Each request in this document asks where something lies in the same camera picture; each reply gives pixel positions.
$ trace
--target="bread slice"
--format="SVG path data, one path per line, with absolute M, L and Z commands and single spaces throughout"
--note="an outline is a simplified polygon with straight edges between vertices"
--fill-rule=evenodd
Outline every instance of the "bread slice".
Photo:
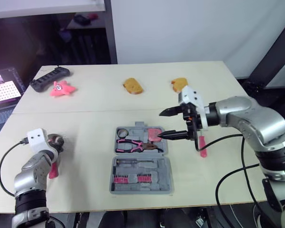
M 176 93 L 180 93 L 183 87 L 188 85 L 187 79 L 184 77 L 179 77 L 171 81 L 171 84 L 173 84 L 173 90 Z
M 140 94 L 143 92 L 141 85 L 135 80 L 135 78 L 132 77 L 128 78 L 124 82 L 123 86 L 130 94 Z

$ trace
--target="laptop screen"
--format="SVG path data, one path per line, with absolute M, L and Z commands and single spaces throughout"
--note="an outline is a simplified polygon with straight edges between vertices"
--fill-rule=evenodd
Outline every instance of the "laptop screen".
M 24 92 L 24 86 L 14 68 L 0 71 L 0 107 L 16 104 Z

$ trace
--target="pliers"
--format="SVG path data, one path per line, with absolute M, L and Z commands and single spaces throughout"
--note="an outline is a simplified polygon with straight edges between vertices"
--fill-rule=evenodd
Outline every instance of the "pliers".
M 143 152 L 144 150 L 154 150 L 157 149 L 158 152 L 163 152 L 162 149 L 158 148 L 157 145 L 151 144 L 151 143 L 143 143 L 140 140 L 132 140 L 132 139 L 117 139 L 118 143 L 131 143 L 137 145 L 137 147 L 130 149 L 130 150 L 122 150 L 122 149 L 116 149 L 115 151 L 118 153 L 133 153 L 133 152 Z

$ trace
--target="pink starfish toy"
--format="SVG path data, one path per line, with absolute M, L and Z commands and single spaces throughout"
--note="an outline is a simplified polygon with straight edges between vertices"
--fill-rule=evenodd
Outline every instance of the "pink starfish toy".
M 54 88 L 50 93 L 50 96 L 61 96 L 61 95 L 70 95 L 76 90 L 75 87 L 67 84 L 67 81 L 54 82 Z

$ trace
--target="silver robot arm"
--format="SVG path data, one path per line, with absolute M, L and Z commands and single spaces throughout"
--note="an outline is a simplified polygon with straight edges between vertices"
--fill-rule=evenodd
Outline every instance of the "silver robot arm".
M 161 112 L 162 116 L 183 113 L 188 131 L 167 131 L 159 137 L 188 139 L 197 143 L 197 131 L 209 126 L 234 127 L 255 151 L 266 179 L 264 190 L 271 207 L 282 212 L 285 228 L 285 120 L 275 110 L 260 106 L 251 97 L 236 96 L 203 107 L 197 91 L 189 86 L 179 94 L 179 106 Z
M 16 206 L 12 228 L 53 227 L 53 224 L 47 222 L 49 219 L 46 200 L 47 175 L 58 153 L 62 151 L 64 142 L 57 134 L 51 134 L 48 138 L 43 129 L 29 132 L 28 141 L 36 154 L 15 177 Z

